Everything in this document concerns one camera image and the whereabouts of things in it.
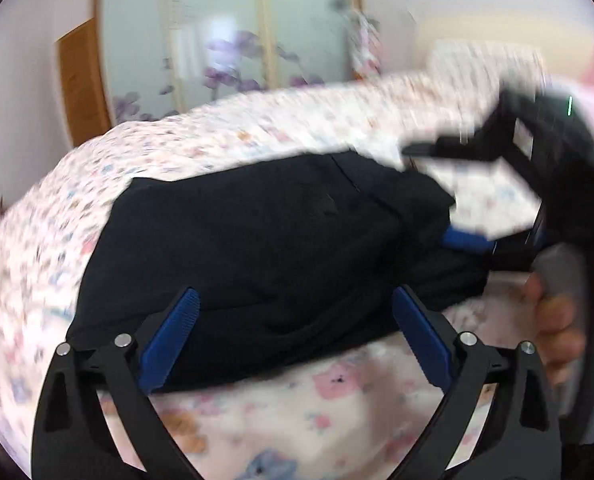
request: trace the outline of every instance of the wooden door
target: wooden door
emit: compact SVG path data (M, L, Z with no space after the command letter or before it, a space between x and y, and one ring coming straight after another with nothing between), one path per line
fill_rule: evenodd
M100 70L96 20L57 42L64 107L75 147L111 127Z

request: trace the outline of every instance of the metal screw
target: metal screw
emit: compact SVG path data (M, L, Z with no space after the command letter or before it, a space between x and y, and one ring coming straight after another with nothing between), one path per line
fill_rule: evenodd
M519 345L519 348L522 349L522 352L528 355L532 355L535 353L535 345L533 345L530 341L524 341Z
M120 334L115 338L115 346L118 346L119 348L126 348L132 342L133 338L128 334Z
M466 346L475 346L477 344L477 336L472 332L462 332L459 335L459 341L464 343Z
M71 351L71 346L68 343L61 343L61 345L59 345L57 347L57 349L55 350L57 355L60 356L65 356L66 354L68 354L68 352Z

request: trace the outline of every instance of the hand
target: hand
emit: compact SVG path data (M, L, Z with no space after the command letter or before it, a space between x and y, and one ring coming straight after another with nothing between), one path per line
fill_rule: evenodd
M576 305L565 296L544 297L537 274L532 274L523 287L526 299L535 304L535 343L546 365L552 384L561 384L570 376L568 364L584 352L586 337L572 326Z

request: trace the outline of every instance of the cartoon print fabric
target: cartoon print fabric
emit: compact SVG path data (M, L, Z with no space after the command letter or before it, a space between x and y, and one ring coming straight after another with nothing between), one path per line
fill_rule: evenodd
M72 320L82 273L110 207L133 176L178 180L348 147L400 168L401 144L430 139L446 125L468 128L495 97L457 93L424 74L252 92L184 116L124 123L73 150L0 220L0 441L7 452L29 472L44 374ZM495 236L534 218L538 205L503 165L436 162L427 171L455 193L457 226ZM512 346L531 336L517 285L490 283L484 299L446 316L458 330ZM385 480L440 398L395 334L279 375L152 402L207 480L246 478L266 450L272 454L258 462L269 475ZM472 450L489 400L484 394L456 462ZM122 457L138 465L109 406L106 416Z

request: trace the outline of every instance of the frosted glass panel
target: frosted glass panel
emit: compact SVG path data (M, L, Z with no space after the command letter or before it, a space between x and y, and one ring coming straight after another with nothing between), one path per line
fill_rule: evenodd
M185 108L264 87L256 0L172 0L175 72Z
M116 123L175 113L166 0L101 0L106 92Z
M347 81L351 0L270 0L281 86Z

